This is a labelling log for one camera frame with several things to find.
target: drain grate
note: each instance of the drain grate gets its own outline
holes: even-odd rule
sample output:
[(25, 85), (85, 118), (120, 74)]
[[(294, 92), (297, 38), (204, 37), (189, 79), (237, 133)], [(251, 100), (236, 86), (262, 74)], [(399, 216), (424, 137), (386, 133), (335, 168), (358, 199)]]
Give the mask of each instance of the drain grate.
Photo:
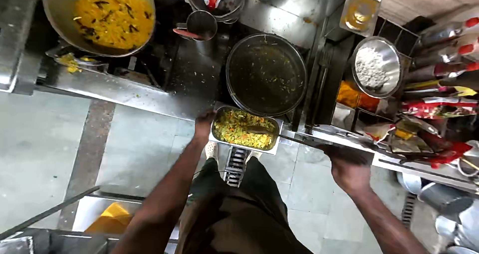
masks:
[(402, 224), (408, 229), (411, 227), (411, 221), (414, 215), (414, 205), (416, 204), (416, 201), (417, 196), (408, 192), (406, 199), (404, 200), (404, 206), (401, 213)]
[(243, 179), (244, 170), (246, 169), (246, 157), (248, 157), (250, 150), (231, 147), (226, 161), (225, 174), (223, 180), (226, 184), (234, 187), (239, 187)]

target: bottle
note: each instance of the bottle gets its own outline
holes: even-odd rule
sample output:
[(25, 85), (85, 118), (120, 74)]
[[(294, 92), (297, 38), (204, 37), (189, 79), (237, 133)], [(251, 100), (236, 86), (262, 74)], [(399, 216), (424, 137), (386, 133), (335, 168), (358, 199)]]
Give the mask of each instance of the bottle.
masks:
[(421, 35), (419, 46), (428, 47), (463, 34), (464, 29), (479, 24), (479, 17), (472, 17), (464, 22), (451, 22)]
[(428, 65), (435, 65), (437, 63), (453, 63), (457, 62), (461, 56), (468, 55), (479, 50), (479, 44), (468, 44), (461, 47), (446, 47), (440, 50), (433, 51), (426, 55), (419, 55), (412, 59), (412, 67), (418, 69)]
[(447, 42), (442, 42), (440, 44), (434, 45), (428, 48), (418, 48), (415, 51), (415, 56), (429, 54), (433, 51), (440, 50), (446, 47), (462, 47), (468, 44), (473, 44), (475, 46), (479, 45), (479, 34), (464, 34), (461, 37), (456, 39), (449, 40)]
[(479, 70), (479, 62), (470, 64), (456, 63), (438, 63), (436, 65), (430, 65), (422, 67), (413, 72), (410, 72), (406, 76), (406, 83), (417, 83), (429, 80), (437, 80), (450, 77), (458, 77), (464, 72)]

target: foot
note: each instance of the foot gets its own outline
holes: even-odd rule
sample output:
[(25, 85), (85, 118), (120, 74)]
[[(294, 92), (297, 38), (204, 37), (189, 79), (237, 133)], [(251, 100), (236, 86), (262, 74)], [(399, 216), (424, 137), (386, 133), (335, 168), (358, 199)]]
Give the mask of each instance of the foot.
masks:
[(205, 146), (205, 153), (207, 159), (213, 158), (218, 162), (218, 144), (212, 141), (209, 141)]
[(261, 155), (263, 155), (262, 152), (258, 152), (258, 151), (251, 151), (251, 153), (248, 155), (248, 157), (246, 158), (246, 162), (245, 163), (248, 163), (249, 159), (251, 159), (251, 157), (256, 157), (256, 159), (260, 159)]

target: red handle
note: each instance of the red handle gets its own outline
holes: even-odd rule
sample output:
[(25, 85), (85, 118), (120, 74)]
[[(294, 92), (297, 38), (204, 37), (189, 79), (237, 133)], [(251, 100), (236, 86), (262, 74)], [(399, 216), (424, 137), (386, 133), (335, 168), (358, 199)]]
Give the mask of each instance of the red handle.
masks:
[(189, 31), (181, 30), (181, 29), (178, 29), (178, 28), (173, 29), (173, 31), (176, 32), (179, 35), (183, 35), (183, 36), (186, 36), (186, 37), (190, 37), (190, 38), (194, 38), (194, 39), (198, 39), (198, 40), (202, 39), (201, 36), (199, 36), (197, 34), (194, 34), (194, 33), (190, 33)]

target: cooked vegetable rice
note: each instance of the cooked vegetable rice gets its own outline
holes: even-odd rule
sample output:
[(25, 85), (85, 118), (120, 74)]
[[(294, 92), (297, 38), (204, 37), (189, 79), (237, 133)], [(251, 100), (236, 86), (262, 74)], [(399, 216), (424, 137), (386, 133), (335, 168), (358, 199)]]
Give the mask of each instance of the cooked vegetable rice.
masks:
[(271, 135), (246, 132), (248, 126), (262, 126), (274, 131), (274, 125), (263, 117), (244, 111), (225, 111), (214, 123), (213, 132), (220, 140), (242, 146), (264, 149), (272, 142)]

